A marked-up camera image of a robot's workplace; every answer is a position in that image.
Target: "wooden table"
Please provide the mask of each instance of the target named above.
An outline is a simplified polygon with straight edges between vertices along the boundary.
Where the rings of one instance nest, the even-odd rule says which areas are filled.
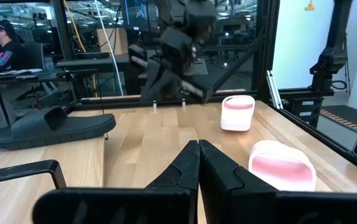
[[[98,115],[101,111],[73,112],[71,116]],[[55,159],[67,186],[102,187],[105,138],[63,143],[18,151],[1,151],[0,168]],[[31,223],[36,200],[55,189],[49,174],[0,182],[0,223]]]
[[[317,191],[357,192],[357,167],[326,147],[298,126],[285,119],[263,102],[256,102],[252,127],[248,132],[233,133],[220,128],[221,104],[187,105],[182,107],[127,108],[106,110],[115,115],[117,126],[109,132],[105,141],[104,175],[105,187],[143,188],[154,180],[174,160],[181,149],[192,139],[206,139],[218,147],[240,165],[247,168],[249,152],[252,146],[264,139],[280,141],[288,146],[302,150],[317,170]],[[91,115],[94,111],[80,112]],[[58,145],[59,150],[66,147],[69,151],[60,158],[64,164],[76,160],[72,146],[79,143]],[[27,150],[17,158],[15,164],[42,159],[35,150]],[[0,167],[11,163],[0,159]],[[96,164],[88,163],[82,171],[91,169]],[[69,184],[71,174],[65,173]],[[42,177],[30,177],[31,181],[10,181],[0,183],[0,215],[12,216],[15,219],[0,217],[0,223],[23,223],[28,220],[30,206],[20,210],[11,207],[10,202],[17,198],[31,205],[37,195],[45,192]],[[198,206],[199,223],[206,223],[202,200]]]

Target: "man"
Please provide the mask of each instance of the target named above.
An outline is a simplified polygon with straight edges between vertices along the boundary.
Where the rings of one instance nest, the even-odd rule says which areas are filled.
[[[0,21],[0,72],[10,70],[22,70],[33,68],[32,59],[16,40],[16,33],[12,24],[8,20]],[[0,91],[4,101],[7,114],[11,123],[15,121],[13,102],[25,92],[29,91],[31,86],[29,84],[17,85],[2,85]]]

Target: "chair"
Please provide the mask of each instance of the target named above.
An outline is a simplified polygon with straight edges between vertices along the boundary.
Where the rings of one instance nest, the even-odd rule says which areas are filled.
[[[27,53],[33,59],[33,68],[41,68],[45,70],[46,67],[44,62],[44,51],[42,48],[43,44],[26,43],[26,44],[22,44],[22,46],[26,49]],[[41,83],[41,86],[43,87],[44,91],[47,93],[47,96],[50,96],[55,92],[58,92],[58,88],[52,82],[49,82],[48,84],[52,87],[52,90],[48,87],[46,83]]]

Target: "pink and white slide sandal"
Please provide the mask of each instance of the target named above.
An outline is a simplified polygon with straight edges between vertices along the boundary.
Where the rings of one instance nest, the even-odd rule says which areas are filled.
[[[278,141],[263,140],[253,146],[249,172],[278,190],[311,192],[317,183],[306,154]]]
[[[254,113],[254,98],[247,95],[228,96],[222,101],[221,129],[248,131]]]

